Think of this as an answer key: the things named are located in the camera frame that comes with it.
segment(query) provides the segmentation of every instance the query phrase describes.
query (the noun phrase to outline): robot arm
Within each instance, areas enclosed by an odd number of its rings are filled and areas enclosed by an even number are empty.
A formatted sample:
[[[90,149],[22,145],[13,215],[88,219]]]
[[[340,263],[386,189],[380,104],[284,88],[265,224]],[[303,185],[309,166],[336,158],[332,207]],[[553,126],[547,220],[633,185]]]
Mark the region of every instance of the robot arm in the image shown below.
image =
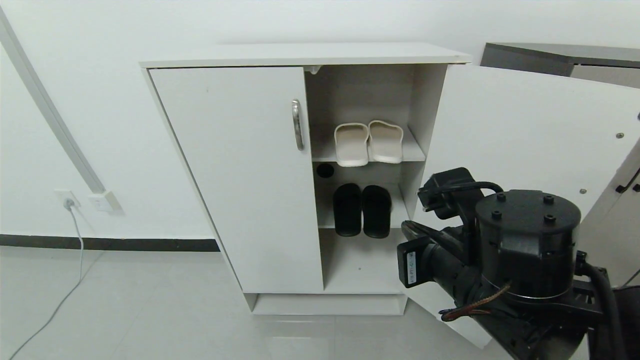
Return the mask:
[[[628,358],[607,272],[577,251],[576,205],[536,190],[504,192],[465,168],[434,174],[418,194],[424,211],[463,222],[442,230],[404,222],[409,241],[397,248],[407,288],[435,281],[454,299],[443,321],[472,316],[514,359],[568,359],[585,334],[592,359]]]

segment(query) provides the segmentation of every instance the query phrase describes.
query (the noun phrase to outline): cabinet top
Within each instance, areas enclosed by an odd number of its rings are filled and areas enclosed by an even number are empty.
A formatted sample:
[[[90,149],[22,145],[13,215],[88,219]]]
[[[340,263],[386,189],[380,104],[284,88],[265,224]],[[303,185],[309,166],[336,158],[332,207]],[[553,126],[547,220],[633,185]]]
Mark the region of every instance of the cabinet top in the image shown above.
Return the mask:
[[[424,42],[216,45],[173,58],[141,61],[143,68],[468,63],[471,55]]]

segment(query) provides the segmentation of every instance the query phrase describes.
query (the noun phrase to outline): black baseboard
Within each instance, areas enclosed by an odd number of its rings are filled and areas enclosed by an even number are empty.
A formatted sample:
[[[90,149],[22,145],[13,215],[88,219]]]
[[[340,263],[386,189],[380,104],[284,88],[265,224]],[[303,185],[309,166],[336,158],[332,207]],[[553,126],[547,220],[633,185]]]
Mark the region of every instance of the black baseboard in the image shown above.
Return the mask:
[[[87,250],[119,251],[220,251],[213,239],[101,239],[83,238]],[[1,235],[1,246],[79,249],[77,238],[61,236]]]

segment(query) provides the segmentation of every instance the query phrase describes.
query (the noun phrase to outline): cabinet door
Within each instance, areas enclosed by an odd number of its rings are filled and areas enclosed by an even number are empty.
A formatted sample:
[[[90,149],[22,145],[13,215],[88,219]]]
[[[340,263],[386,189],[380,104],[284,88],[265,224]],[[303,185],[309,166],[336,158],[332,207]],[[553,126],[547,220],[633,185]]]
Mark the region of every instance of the cabinet door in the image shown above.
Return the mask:
[[[584,218],[608,186],[618,185],[611,179],[638,141],[639,112],[640,90],[635,88],[450,65],[421,184],[433,173],[466,167],[477,181],[493,181],[505,190],[565,197]],[[413,219],[437,229],[461,224],[458,218],[423,213],[420,203]],[[410,289],[407,295],[432,313],[452,305],[436,284]],[[467,338],[481,331],[472,322],[456,322],[449,324]]]
[[[154,69],[151,75],[243,291],[321,292],[303,69]]]

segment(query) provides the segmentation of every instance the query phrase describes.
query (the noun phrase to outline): white cabinet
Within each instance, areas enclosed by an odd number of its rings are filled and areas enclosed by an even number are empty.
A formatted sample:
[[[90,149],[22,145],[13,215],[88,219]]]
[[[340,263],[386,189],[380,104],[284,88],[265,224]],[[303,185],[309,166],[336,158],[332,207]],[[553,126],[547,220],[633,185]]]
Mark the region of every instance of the white cabinet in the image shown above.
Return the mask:
[[[468,61],[428,44],[284,44],[142,64],[254,313],[400,315],[407,295],[433,311],[442,294],[402,287],[396,245],[403,220],[451,225],[415,194],[434,172],[556,193],[583,216],[615,186],[640,137],[640,90]],[[334,127],[372,119],[404,128],[404,161],[337,166]],[[389,190],[388,238],[336,235],[344,183]]]

